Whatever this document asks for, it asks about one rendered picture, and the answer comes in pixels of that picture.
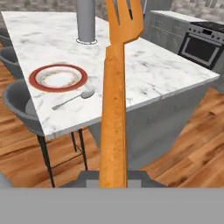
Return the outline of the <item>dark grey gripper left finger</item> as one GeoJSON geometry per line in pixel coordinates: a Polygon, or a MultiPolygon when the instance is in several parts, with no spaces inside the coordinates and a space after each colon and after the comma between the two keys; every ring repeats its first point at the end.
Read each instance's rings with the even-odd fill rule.
{"type": "Polygon", "coordinates": [[[98,181],[98,171],[81,171],[76,180],[62,185],[61,188],[97,188],[98,181]]]}

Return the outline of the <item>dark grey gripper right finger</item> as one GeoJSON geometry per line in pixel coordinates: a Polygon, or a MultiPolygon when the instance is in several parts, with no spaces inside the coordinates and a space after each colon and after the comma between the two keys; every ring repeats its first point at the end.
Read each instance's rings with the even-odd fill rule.
{"type": "Polygon", "coordinates": [[[156,188],[165,185],[150,178],[146,171],[128,171],[128,188],[156,188]]]}

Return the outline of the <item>orange wooden fork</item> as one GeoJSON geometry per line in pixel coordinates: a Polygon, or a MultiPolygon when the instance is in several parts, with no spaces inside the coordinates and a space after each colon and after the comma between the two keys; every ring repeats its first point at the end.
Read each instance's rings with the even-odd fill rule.
{"type": "Polygon", "coordinates": [[[124,45],[144,29],[141,0],[106,0],[109,41],[106,47],[101,115],[100,188],[128,186],[124,45]]]}

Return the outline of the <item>silver metal spoon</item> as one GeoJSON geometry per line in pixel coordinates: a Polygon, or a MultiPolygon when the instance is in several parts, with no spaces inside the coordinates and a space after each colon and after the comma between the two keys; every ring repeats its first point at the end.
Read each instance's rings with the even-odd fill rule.
{"type": "Polygon", "coordinates": [[[53,106],[52,110],[59,109],[60,107],[64,106],[65,104],[69,103],[70,101],[72,101],[72,100],[74,100],[74,99],[76,99],[78,97],[81,97],[82,99],[87,99],[87,98],[91,97],[94,93],[95,93],[95,91],[93,89],[84,91],[81,94],[76,95],[75,97],[73,97],[73,98],[71,98],[71,99],[69,99],[67,101],[62,102],[61,104],[53,106]]]}

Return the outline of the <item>red rimmed white plate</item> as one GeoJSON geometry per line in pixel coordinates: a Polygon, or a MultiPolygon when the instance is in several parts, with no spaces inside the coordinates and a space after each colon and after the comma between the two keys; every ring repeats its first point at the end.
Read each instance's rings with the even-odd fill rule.
{"type": "Polygon", "coordinates": [[[82,68],[71,64],[51,64],[31,72],[30,84],[41,91],[62,93],[83,86],[88,74],[82,68]]]}

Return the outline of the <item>white marble kitchen island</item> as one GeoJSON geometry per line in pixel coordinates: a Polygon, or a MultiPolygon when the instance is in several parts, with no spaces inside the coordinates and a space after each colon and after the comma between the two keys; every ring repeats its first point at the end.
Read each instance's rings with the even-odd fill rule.
{"type": "MultiPolygon", "coordinates": [[[[83,126],[101,134],[102,80],[109,24],[97,18],[94,45],[77,42],[73,12],[6,11],[10,40],[25,77],[37,68],[64,63],[87,72],[87,82],[68,93],[47,93],[31,87],[32,102],[46,139],[83,126]],[[64,106],[52,107],[87,90],[64,106]]],[[[138,170],[167,152],[218,75],[139,38],[125,46],[129,168],[138,170]]]]}

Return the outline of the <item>grey bar stool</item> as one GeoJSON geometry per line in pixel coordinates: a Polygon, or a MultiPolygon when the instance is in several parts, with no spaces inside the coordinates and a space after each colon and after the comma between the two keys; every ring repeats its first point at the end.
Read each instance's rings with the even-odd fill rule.
{"type": "Polygon", "coordinates": [[[36,135],[51,186],[55,187],[45,135],[25,81],[19,79],[9,84],[2,93],[2,99],[6,107],[16,115],[30,132],[36,135]]]}
{"type": "Polygon", "coordinates": [[[6,28],[0,27],[0,42],[3,46],[12,46],[10,35],[6,28]]]}
{"type": "Polygon", "coordinates": [[[0,49],[0,60],[15,79],[24,78],[17,55],[12,46],[6,46],[0,49]]]}

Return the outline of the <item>stainless steel oven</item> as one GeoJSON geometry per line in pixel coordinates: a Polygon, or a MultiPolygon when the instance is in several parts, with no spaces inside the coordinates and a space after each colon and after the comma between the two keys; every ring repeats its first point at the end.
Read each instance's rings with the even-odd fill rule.
{"type": "Polygon", "coordinates": [[[178,55],[212,70],[224,52],[224,24],[191,22],[178,55]]]}

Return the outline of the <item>grey cabinet run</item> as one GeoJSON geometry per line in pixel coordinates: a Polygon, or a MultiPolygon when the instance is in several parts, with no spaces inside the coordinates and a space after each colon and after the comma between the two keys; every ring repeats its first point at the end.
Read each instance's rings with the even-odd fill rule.
{"type": "MultiPolygon", "coordinates": [[[[144,31],[142,38],[149,40],[164,49],[179,54],[179,48],[184,40],[191,22],[206,21],[170,11],[172,0],[142,0],[144,14],[144,31]]],[[[220,78],[213,88],[224,94],[224,52],[213,69],[220,78]]]]}

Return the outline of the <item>grey cylindrical column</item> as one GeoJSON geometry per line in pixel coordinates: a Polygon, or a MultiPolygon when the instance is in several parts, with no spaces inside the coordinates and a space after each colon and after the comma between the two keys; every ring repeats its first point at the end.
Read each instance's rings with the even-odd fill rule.
{"type": "Polygon", "coordinates": [[[77,0],[76,15],[77,41],[84,45],[95,44],[95,0],[77,0]]]}

